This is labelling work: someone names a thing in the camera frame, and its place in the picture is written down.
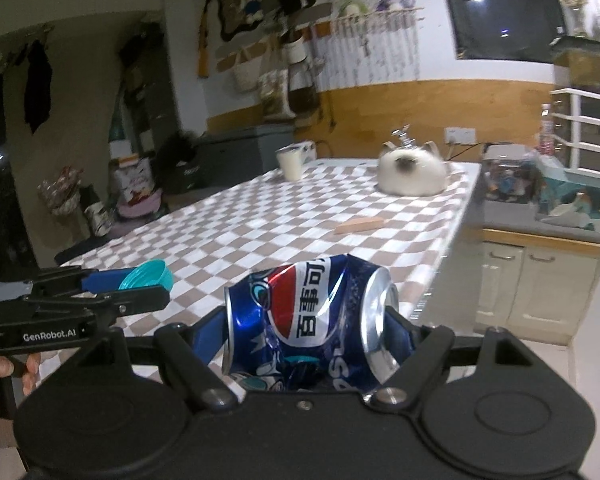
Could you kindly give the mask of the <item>left hand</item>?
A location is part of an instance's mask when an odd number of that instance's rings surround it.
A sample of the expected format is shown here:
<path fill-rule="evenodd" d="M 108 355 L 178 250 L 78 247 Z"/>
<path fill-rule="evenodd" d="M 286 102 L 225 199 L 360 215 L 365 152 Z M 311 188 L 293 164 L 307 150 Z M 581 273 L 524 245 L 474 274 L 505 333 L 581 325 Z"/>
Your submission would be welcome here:
<path fill-rule="evenodd" d="M 39 353 L 30 354 L 27 357 L 24 372 L 22 373 L 22 392 L 28 396 L 36 386 L 38 381 L 38 370 L 40 369 L 41 355 Z M 0 356 L 0 378 L 9 377 L 14 374 L 15 365 L 12 361 Z"/>

